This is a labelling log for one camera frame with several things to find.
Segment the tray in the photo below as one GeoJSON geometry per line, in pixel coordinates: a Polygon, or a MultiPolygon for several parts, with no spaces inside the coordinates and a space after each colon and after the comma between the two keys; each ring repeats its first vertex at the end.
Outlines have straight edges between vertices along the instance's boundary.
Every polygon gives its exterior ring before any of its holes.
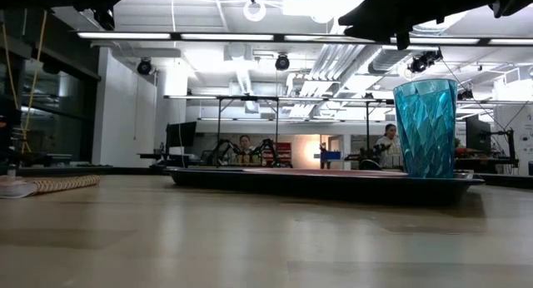
{"type": "Polygon", "coordinates": [[[453,179],[418,179],[389,171],[167,169],[179,186],[248,191],[340,201],[447,205],[483,180],[456,174],[453,179]]]}

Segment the computer monitor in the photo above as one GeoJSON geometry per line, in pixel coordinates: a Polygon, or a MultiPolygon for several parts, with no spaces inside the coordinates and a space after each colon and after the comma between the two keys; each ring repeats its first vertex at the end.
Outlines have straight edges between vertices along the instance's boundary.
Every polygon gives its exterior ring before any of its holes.
{"type": "Polygon", "coordinates": [[[192,146],[196,132],[196,122],[167,125],[167,148],[192,146]]]}
{"type": "Polygon", "coordinates": [[[491,124],[478,116],[466,118],[466,147],[477,151],[491,151],[491,124]]]}

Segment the blue plastic cup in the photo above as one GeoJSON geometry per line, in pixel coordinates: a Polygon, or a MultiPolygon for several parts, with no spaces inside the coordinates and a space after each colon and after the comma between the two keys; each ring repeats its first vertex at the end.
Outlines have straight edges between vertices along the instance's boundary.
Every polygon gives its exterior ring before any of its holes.
{"type": "Polygon", "coordinates": [[[409,82],[394,88],[404,169],[412,177],[452,178],[457,82],[409,82]]]}

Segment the black tray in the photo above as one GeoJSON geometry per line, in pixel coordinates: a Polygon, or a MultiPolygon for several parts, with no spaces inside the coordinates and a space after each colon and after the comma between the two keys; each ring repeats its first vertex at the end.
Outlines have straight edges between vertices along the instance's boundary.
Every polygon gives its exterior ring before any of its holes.
{"type": "Polygon", "coordinates": [[[248,191],[311,198],[399,204],[447,205],[483,180],[457,174],[454,179],[398,176],[287,175],[244,170],[167,169],[179,186],[248,191]]]}

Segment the person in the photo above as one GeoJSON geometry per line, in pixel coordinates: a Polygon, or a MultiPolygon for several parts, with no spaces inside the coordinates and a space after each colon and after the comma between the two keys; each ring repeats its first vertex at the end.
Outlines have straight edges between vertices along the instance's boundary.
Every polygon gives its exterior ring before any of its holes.
{"type": "Polygon", "coordinates": [[[246,134],[239,137],[239,146],[245,154],[250,154],[254,149],[250,146],[250,137],[246,134]]]}
{"type": "Polygon", "coordinates": [[[320,169],[330,169],[331,162],[327,160],[327,149],[326,143],[323,142],[320,144],[320,169]]]}
{"type": "Polygon", "coordinates": [[[388,124],[385,126],[385,134],[376,142],[377,146],[388,147],[380,154],[381,167],[393,167],[401,164],[401,146],[396,136],[396,126],[388,124]]]}

